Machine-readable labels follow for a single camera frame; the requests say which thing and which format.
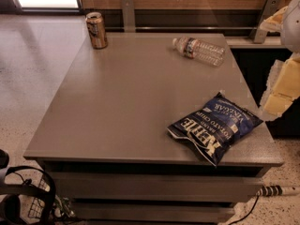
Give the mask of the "black curved robot base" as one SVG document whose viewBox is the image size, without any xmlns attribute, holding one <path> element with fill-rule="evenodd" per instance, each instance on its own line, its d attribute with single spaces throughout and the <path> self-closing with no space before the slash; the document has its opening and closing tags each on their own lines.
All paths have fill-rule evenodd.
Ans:
<svg viewBox="0 0 300 225">
<path fill-rule="evenodd" d="M 0 150 L 0 194 L 5 198 L 0 202 L 0 225 L 53 225 L 49 220 L 52 211 L 56 187 L 53 179 L 41 169 L 35 169 L 31 166 L 9 167 L 9 155 L 4 150 Z M 41 172 L 46 181 L 49 183 L 50 190 L 46 191 L 39 187 L 34 187 L 28 182 L 21 184 L 7 184 L 6 177 L 9 174 L 20 170 L 38 170 Z M 45 202 L 38 222 L 26 223 L 21 218 L 21 202 L 20 195 L 34 197 Z"/>
</svg>

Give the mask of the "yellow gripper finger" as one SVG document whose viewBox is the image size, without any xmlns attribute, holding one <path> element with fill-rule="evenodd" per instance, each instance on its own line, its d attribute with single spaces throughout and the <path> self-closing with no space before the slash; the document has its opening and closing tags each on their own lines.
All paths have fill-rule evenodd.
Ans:
<svg viewBox="0 0 300 225">
<path fill-rule="evenodd" d="M 285 62 L 276 60 L 270 69 L 260 101 L 261 118 L 279 118 L 300 97 L 300 54 Z"/>
<path fill-rule="evenodd" d="M 283 24 L 283 15 L 288 7 L 283 7 L 272 16 L 263 20 L 259 28 L 266 32 L 280 32 Z"/>
</svg>

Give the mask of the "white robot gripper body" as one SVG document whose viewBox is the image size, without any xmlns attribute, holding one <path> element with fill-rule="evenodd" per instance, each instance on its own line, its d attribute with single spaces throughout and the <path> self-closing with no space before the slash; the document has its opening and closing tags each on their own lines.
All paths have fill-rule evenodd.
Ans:
<svg viewBox="0 0 300 225">
<path fill-rule="evenodd" d="M 300 0 L 292 0 L 284 15 L 280 32 L 281 44 L 293 53 L 300 53 Z"/>
</svg>

